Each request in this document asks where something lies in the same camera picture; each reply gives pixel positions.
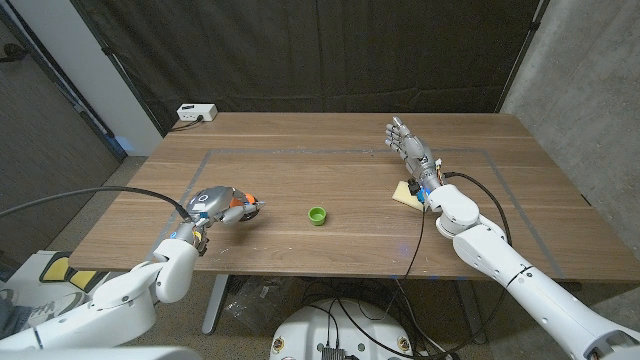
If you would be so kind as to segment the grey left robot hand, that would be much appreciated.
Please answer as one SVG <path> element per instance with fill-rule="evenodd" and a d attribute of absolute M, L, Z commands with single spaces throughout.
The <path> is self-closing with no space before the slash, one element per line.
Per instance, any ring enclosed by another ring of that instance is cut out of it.
<path fill-rule="evenodd" d="M 265 205 L 253 195 L 229 186 L 216 186 L 196 193 L 186 205 L 193 218 L 207 218 L 208 226 L 214 222 L 230 225 L 255 217 Z"/>

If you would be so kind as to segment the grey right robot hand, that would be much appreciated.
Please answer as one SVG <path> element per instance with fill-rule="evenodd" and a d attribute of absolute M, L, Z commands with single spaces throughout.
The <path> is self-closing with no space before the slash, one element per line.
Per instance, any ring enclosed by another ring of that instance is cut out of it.
<path fill-rule="evenodd" d="M 412 134 L 399 117 L 392 117 L 391 123 L 386 125 L 385 133 L 385 144 L 399 154 L 408 172 L 423 189 L 431 192 L 441 186 L 435 158 L 429 146 Z"/>

